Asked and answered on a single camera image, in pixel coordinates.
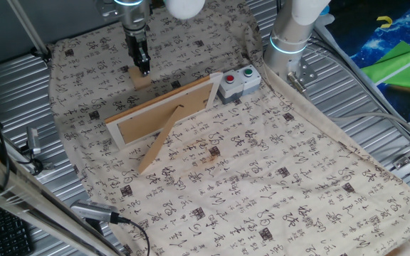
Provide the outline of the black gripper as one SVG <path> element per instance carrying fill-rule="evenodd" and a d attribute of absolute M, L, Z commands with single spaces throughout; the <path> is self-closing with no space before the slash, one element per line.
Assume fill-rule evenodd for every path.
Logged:
<path fill-rule="evenodd" d="M 130 57 L 135 58 L 135 65 L 143 76 L 150 73 L 150 56 L 147 50 L 145 30 L 125 30 L 125 40 Z"/>

